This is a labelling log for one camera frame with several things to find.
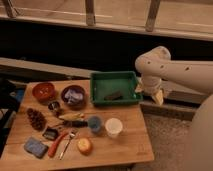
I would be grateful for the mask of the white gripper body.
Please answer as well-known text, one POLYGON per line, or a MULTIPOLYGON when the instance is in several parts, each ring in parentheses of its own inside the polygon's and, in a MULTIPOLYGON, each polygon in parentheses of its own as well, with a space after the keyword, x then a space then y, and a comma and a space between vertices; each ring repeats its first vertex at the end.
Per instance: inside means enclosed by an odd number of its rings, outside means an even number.
POLYGON ((145 93, 154 96, 162 93, 162 79, 154 76, 141 77, 143 90, 145 93))

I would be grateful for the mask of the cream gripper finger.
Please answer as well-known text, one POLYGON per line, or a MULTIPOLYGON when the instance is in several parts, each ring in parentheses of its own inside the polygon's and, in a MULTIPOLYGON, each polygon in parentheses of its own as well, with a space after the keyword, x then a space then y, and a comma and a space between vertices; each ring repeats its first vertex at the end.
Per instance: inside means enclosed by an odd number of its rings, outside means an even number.
POLYGON ((135 88, 135 92, 138 93, 138 92, 142 92, 143 91, 143 84, 141 82, 139 82, 135 88))
POLYGON ((157 105, 162 105, 164 103, 163 91, 159 90, 152 96, 152 98, 157 105))

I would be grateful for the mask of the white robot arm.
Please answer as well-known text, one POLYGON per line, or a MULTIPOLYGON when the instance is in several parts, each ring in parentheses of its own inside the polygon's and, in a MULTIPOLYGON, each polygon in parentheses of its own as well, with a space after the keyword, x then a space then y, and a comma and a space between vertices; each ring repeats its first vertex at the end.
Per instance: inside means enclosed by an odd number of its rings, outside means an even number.
POLYGON ((158 104, 163 103, 162 79, 207 95, 192 119, 180 171, 213 171, 213 61, 174 61, 166 47, 158 46, 140 55, 135 68, 142 90, 158 104))

